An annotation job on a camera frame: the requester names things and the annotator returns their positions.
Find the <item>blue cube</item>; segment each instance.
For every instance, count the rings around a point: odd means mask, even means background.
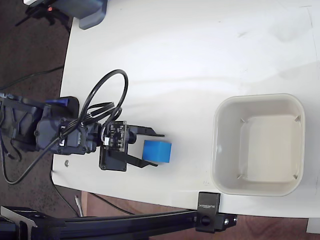
[[[145,140],[142,159],[146,161],[169,163],[171,143]]]

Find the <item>black cable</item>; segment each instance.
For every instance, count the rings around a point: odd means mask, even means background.
[[[112,203],[109,202],[108,200],[106,200],[106,199],[98,196],[98,195],[95,194],[95,193],[90,192],[90,194],[91,194],[92,196],[95,196],[96,198],[100,199],[101,201],[104,201],[106,204],[109,204],[111,207],[113,207],[113,208],[115,208],[115,209],[118,209],[119,211],[121,211],[121,212],[123,212],[123,213],[125,213],[125,214],[135,215],[134,213],[132,213],[132,212],[130,212],[130,211],[124,210],[124,209],[122,209],[122,208],[120,208],[120,207],[112,204]]]
[[[117,106],[115,107],[115,109],[119,109],[120,106],[122,105],[125,97],[126,97],[126,94],[127,94],[127,91],[128,91],[128,85],[129,85],[129,82],[128,82],[128,76],[126,74],[125,71],[121,70],[121,69],[117,69],[117,70],[113,70],[111,72],[109,72],[108,74],[106,74],[95,86],[94,88],[92,89],[92,91],[90,92],[90,94],[88,95],[88,97],[86,98],[85,102],[84,102],[84,105],[82,107],[82,110],[81,110],[81,113],[80,113],[80,116],[79,118],[77,119],[77,121],[74,123],[73,126],[68,126],[65,131],[58,137],[56,137],[55,139],[53,139],[51,141],[51,143],[49,143],[44,149],[43,151],[39,154],[39,156],[29,165],[29,167],[24,171],[24,173],[15,181],[10,181],[8,179],[8,176],[7,176],[7,172],[6,172],[6,163],[5,163],[5,151],[4,151],[4,143],[3,143],[3,140],[2,140],[2,135],[1,135],[1,132],[0,132],[0,154],[1,154],[1,163],[2,163],[2,172],[3,172],[3,176],[4,176],[4,179],[5,181],[10,184],[10,185],[16,185],[18,183],[20,183],[27,175],[28,173],[32,170],[32,168],[39,162],[39,160],[51,149],[51,147],[53,145],[56,144],[56,142],[58,142],[59,140],[62,140],[64,139],[67,135],[69,135],[70,133],[72,133],[74,130],[76,130],[80,124],[83,122],[86,114],[87,114],[87,111],[88,111],[88,108],[89,108],[89,104],[91,102],[91,100],[93,99],[93,97],[95,96],[95,94],[97,93],[97,91],[99,90],[99,88],[109,79],[111,78],[113,75],[116,75],[116,74],[121,74],[123,75],[124,77],[124,89],[123,89],[123,93],[122,93],[122,96],[120,98],[120,101],[119,103],[117,104]],[[118,113],[118,111],[114,110],[112,114],[116,114]]]
[[[54,181],[52,180],[52,167],[51,167],[51,172],[50,172],[50,182],[52,183],[52,186],[55,190],[55,192],[59,195],[59,197],[64,201],[64,203],[72,210],[72,212],[78,217],[80,218],[79,213],[71,206],[71,204],[64,198],[64,196],[61,195],[61,193],[58,191],[56,185],[54,184]]]
[[[5,89],[7,89],[7,88],[9,88],[9,87],[11,87],[13,85],[18,84],[18,83],[21,83],[22,81],[27,80],[27,79],[29,79],[31,77],[35,77],[35,76],[42,75],[42,74],[49,74],[49,73],[52,73],[54,71],[57,71],[57,70],[63,69],[63,68],[64,68],[64,66],[62,65],[62,66],[58,66],[58,67],[55,67],[55,68],[47,70],[47,71],[39,71],[39,72],[36,72],[36,73],[32,73],[32,74],[23,76],[23,77],[21,77],[21,78],[19,78],[17,80],[14,80],[14,81],[8,83],[7,85],[1,86],[0,87],[0,91],[5,90]]]

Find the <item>white tabletop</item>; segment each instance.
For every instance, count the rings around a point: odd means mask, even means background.
[[[318,0],[109,0],[99,25],[82,30],[73,21],[61,96],[75,96],[82,105],[102,76],[125,70],[129,90],[120,120],[165,134],[172,142],[170,163],[102,171],[98,150],[55,155],[54,183],[196,209],[199,191],[219,192],[211,179],[218,105],[231,96],[289,93],[302,102],[306,115],[300,185],[284,197],[223,194],[219,210],[319,218],[319,40]],[[93,103],[117,102],[123,85],[115,76]],[[129,153],[141,157],[138,140]]]

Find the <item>white container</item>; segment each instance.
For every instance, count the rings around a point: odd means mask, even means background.
[[[293,95],[230,97],[214,115],[212,180],[225,194],[285,196],[304,171],[305,111]]]

